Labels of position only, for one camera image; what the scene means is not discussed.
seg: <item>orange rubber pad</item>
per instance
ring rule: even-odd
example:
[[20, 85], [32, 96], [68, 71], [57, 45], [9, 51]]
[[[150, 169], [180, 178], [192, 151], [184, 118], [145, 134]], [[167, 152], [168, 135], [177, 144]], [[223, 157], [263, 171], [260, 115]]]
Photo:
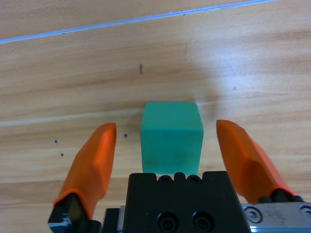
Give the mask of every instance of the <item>orange rubber pad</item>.
[[280, 188], [295, 196], [266, 152], [239, 125], [217, 121], [220, 150], [233, 186], [249, 203], [270, 196]]
[[75, 193], [89, 219], [97, 202], [107, 193], [117, 130], [115, 123], [100, 126], [77, 153], [54, 206]]

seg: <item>green foam block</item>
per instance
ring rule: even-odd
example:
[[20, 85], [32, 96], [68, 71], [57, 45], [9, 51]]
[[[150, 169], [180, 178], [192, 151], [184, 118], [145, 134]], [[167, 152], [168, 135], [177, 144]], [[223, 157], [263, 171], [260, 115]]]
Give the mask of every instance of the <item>green foam block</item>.
[[195, 103], [148, 102], [140, 129], [143, 172], [197, 174], [203, 134]]

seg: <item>wooden table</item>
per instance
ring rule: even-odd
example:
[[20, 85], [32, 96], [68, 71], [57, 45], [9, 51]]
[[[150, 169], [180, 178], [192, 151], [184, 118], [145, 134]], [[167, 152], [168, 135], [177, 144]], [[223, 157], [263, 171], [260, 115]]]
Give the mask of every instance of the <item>wooden table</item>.
[[311, 201], [311, 1], [169, 2], [0, 3], [0, 232], [50, 232], [74, 156], [105, 122], [116, 122], [117, 146], [94, 218], [124, 205], [128, 175], [142, 171], [140, 122], [152, 100], [197, 102], [200, 175], [225, 169], [215, 123], [229, 119]]

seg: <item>small hole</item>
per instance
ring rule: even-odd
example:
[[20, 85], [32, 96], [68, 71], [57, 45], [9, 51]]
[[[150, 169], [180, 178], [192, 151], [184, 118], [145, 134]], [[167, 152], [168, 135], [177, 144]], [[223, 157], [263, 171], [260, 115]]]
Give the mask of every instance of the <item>small hole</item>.
[[308, 217], [311, 217], [311, 210], [306, 210], [306, 215], [307, 215]]
[[258, 217], [255, 211], [248, 212], [248, 216], [250, 216], [251, 218], [257, 218]]

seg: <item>white line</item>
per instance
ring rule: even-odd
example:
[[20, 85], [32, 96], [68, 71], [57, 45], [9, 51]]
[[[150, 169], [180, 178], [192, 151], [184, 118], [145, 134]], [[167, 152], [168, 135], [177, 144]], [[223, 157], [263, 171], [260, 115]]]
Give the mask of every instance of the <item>white line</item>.
[[94, 24], [94, 25], [78, 27], [78, 28], [62, 29], [59, 31], [47, 32], [47, 33], [39, 33], [39, 34], [33, 34], [33, 35], [13, 37], [13, 38], [0, 40], [0, 44], [6, 44], [6, 43], [11, 43], [11, 42], [16, 42], [16, 41], [23, 41], [23, 40], [31, 40], [31, 39], [42, 38], [42, 37], [53, 36], [53, 35], [62, 35], [62, 34], [67, 34], [67, 33], [92, 30], [96, 28], [112, 27], [112, 26], [118, 26], [122, 24], [148, 21], [148, 20], [154, 20], [154, 19], [159, 19], [159, 18], [184, 16], [184, 15], [202, 13], [202, 12], [207, 12], [207, 11], [221, 10], [225, 8], [248, 6], [248, 5], [271, 2], [271, 1], [276, 1], [276, 0], [250, 0], [250, 1], [245, 1], [245, 2], [237, 2], [237, 3], [223, 4], [223, 5], [217, 5], [217, 6], [208, 6], [208, 7], [202, 7], [202, 8], [192, 9], [192, 10], [185, 10], [185, 11], [178, 11], [178, 12], [171, 11], [168, 13], [154, 15], [154, 16], [130, 18], [130, 19], [125, 19], [125, 20], [120, 20], [120, 21], [100, 23], [100, 24]]

